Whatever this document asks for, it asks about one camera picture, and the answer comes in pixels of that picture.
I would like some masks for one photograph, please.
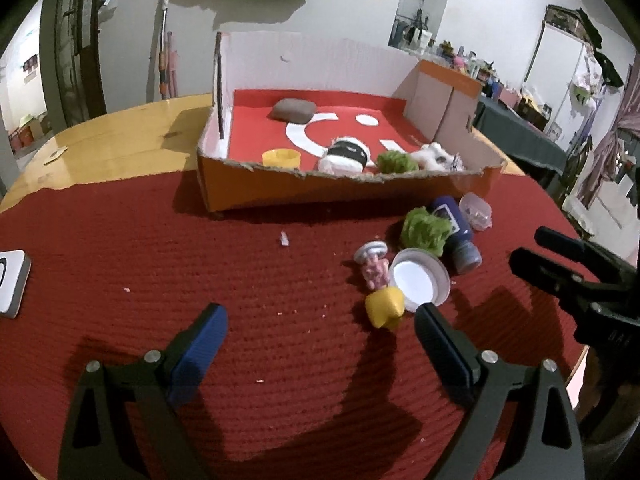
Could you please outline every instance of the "white paper circle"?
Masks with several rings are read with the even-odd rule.
[[[356,116],[356,121],[362,124],[362,126],[378,126],[380,124],[375,117],[364,114]]]

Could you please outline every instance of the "bottle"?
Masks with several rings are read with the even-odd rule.
[[[428,209],[432,214],[449,220],[453,226],[444,250],[451,255],[458,274],[466,274],[482,265],[482,255],[472,243],[474,232],[462,215],[456,199],[452,196],[441,196],[431,202]]]

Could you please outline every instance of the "door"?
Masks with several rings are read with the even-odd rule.
[[[98,58],[101,0],[44,0],[42,87],[57,133],[106,113]]]

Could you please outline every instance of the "green sponge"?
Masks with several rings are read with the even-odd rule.
[[[376,165],[380,173],[407,173],[408,171],[417,171],[418,163],[413,160],[408,153],[396,152],[390,150],[378,155]]]
[[[404,219],[400,241],[404,247],[416,247],[438,258],[451,235],[452,225],[446,218],[432,215],[425,208],[412,209]]]

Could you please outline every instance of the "red knitted mat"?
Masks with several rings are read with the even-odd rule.
[[[512,276],[508,255],[545,224],[571,227],[529,178],[503,176],[477,234],[482,267],[442,311],[478,348],[511,362],[580,355],[573,321]],[[24,459],[56,477],[66,411],[84,364],[164,348],[210,301],[230,331],[199,398],[180,412],[221,480],[424,478],[458,426],[407,319],[369,329],[351,256],[392,235],[398,203],[204,214],[195,173],[41,190],[0,216],[0,247],[33,268],[20,314],[0,319],[0,423]],[[280,232],[290,248],[280,246]],[[504,432],[479,478],[497,463]]]

